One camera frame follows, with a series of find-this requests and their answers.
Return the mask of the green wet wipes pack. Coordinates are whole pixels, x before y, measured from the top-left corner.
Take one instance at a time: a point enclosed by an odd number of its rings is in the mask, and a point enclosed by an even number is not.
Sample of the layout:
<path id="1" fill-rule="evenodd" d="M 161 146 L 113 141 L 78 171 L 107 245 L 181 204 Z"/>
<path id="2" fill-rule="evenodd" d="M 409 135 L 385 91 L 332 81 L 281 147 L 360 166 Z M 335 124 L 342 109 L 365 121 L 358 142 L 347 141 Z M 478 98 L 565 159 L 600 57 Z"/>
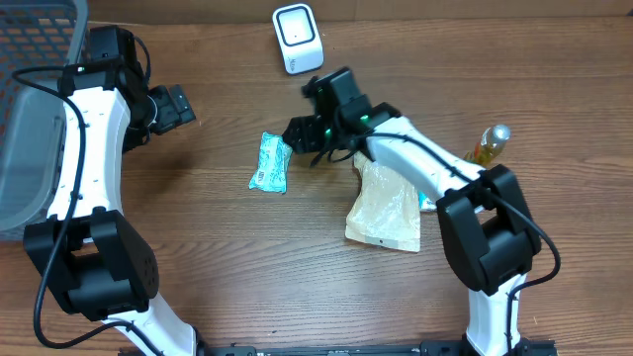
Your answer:
<path id="1" fill-rule="evenodd" d="M 249 181 L 249 189 L 264 192 L 287 192 L 287 173 L 293 149 L 280 135 L 264 132 L 258 153 L 257 170 Z"/>

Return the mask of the brown Pantree snack pouch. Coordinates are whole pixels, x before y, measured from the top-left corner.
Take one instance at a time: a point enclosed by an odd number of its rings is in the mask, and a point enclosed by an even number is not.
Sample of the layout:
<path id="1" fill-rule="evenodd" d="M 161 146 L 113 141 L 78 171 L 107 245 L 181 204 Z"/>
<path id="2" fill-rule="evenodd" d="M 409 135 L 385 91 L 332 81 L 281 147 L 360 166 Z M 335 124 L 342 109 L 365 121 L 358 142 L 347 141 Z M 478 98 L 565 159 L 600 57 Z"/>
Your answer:
<path id="1" fill-rule="evenodd" d="M 420 251 L 418 192 L 396 171 L 358 152 L 360 193 L 346 217 L 345 237 L 390 249 Z"/>

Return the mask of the small green sachet pack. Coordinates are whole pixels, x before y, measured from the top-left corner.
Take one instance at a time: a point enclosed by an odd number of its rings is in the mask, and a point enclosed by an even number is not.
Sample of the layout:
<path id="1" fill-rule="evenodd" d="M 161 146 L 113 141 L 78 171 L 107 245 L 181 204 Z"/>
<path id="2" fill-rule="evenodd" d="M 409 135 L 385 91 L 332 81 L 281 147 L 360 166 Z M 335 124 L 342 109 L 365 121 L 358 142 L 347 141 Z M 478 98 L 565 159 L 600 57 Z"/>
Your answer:
<path id="1" fill-rule="evenodd" d="M 418 193 L 419 200 L 419 210 L 423 213 L 430 213 L 436 211 L 435 203 L 430 200 L 425 194 L 422 192 Z"/>

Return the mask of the yellow oil glass bottle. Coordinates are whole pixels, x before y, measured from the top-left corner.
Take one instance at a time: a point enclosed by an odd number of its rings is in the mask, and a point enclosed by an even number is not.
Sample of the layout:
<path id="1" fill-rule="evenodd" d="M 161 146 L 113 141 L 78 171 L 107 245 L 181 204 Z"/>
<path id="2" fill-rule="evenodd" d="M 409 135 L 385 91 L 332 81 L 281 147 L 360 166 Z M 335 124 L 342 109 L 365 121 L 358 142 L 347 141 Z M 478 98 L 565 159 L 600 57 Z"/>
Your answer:
<path id="1" fill-rule="evenodd" d="M 511 130 L 506 125 L 495 125 L 487 128 L 481 140 L 472 151 L 466 153 L 464 159 L 488 167 L 502 153 L 510 137 Z"/>

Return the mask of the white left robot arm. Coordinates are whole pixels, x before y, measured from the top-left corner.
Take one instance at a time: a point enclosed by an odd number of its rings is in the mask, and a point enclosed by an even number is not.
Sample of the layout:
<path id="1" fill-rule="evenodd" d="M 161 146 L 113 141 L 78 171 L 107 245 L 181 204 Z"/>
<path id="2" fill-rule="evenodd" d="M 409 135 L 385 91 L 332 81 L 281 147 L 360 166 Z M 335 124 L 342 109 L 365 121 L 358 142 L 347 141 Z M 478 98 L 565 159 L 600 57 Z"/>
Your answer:
<path id="1" fill-rule="evenodd" d="M 202 355 L 205 343 L 159 293 L 153 250 L 126 220 L 121 198 L 125 152 L 194 120 L 182 88 L 147 85 L 135 59 L 61 66 L 48 95 L 65 111 L 59 180 L 44 222 L 26 226 L 24 247 L 41 274 L 33 325 L 38 341 L 66 349 L 108 329 L 144 355 Z M 45 294 L 98 327 L 68 341 L 48 339 Z"/>

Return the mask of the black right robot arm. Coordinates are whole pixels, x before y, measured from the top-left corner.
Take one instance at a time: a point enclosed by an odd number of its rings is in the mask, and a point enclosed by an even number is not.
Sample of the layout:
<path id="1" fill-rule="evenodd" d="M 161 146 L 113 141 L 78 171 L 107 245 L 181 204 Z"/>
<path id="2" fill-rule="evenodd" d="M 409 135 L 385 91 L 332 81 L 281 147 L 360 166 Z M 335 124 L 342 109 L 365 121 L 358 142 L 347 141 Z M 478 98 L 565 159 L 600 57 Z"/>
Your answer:
<path id="1" fill-rule="evenodd" d="M 446 259 L 469 290 L 470 320 L 460 342 L 427 342 L 426 355 L 544 355 L 551 347 L 518 332 L 520 293 L 542 247 L 515 175 L 459 158 L 422 134 L 387 103 L 372 105 L 352 71 L 313 77 L 302 88 L 314 113 L 295 117 L 283 140 L 297 153 L 330 159 L 361 152 L 433 201 Z"/>

